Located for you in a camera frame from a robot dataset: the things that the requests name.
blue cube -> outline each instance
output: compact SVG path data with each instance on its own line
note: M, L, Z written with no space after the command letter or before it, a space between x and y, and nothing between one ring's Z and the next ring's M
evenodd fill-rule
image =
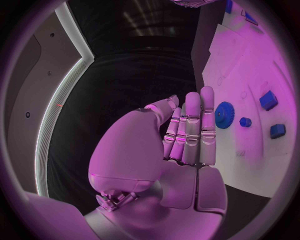
M265 95L263 95L260 99L260 105L266 110L269 111L274 108L277 104L277 98L273 92L268 91Z
M275 124L270 129L271 139L277 139L286 134L286 126L284 124Z

blue object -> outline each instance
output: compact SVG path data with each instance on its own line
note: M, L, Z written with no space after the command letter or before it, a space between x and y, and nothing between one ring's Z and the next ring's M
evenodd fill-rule
M255 24L255 25L259 25L259 23L258 23L257 21L255 21L255 19L254 19L253 17L251 17L251 16L249 15L249 13L247 13L246 11L245 11L245 15L246 15L246 20L247 20L248 22L253 23L253 24Z
M276 96L271 91L268 91L265 95L263 95L259 101L260 105L267 111L271 110L278 104Z
M271 139L277 139L286 134L286 126L284 124L276 124L270 129Z
M231 14L232 9L233 9L233 1L227 0L225 12Z
M223 101L217 106L215 113L215 124L219 129L227 129L235 118L235 109L231 103Z
M247 118L247 117L242 117L240 120L239 120L239 124L242 126L242 127L246 127L246 128L249 128L252 124L252 121L250 118Z

small blue piece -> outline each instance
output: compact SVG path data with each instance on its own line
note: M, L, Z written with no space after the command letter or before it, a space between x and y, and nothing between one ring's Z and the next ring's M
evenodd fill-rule
M277 139L286 134L286 126L284 124L275 124L270 129L271 139Z
M253 23L253 24L255 24L255 25L259 25L259 23L258 23L257 21L255 21L255 19L254 19L253 17L251 17L251 16L249 15L249 13L247 13L247 12L245 11L245 14L246 14L246 20L247 20L248 22Z
M242 126L242 127L246 127L246 128L249 128L252 124L252 121L250 118L246 118L246 117L242 117L240 120L239 120L239 124Z
M234 121L235 109L231 103L223 101L217 106L214 117L219 129L227 129Z
M227 0L225 12L231 14L232 9L233 9L233 1Z
M267 111L271 110L278 104L276 96L271 91L268 91L265 95L263 95L259 101L260 105Z

blue gear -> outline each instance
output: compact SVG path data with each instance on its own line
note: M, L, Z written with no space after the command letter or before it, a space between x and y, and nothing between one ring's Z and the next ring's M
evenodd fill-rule
M234 106L229 102L223 101L217 106L214 116L216 126L219 129L227 129L235 118Z

robotic hand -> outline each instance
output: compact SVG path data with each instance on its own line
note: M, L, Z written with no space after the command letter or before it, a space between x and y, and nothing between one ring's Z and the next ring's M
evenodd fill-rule
M205 86L200 95L188 93L182 109L178 105L173 95L127 113L90 159L88 178L100 193L101 214L137 239L194 239L199 232L210 239L226 214L223 179L209 166L216 162L214 91ZM162 140L160 125L171 116Z

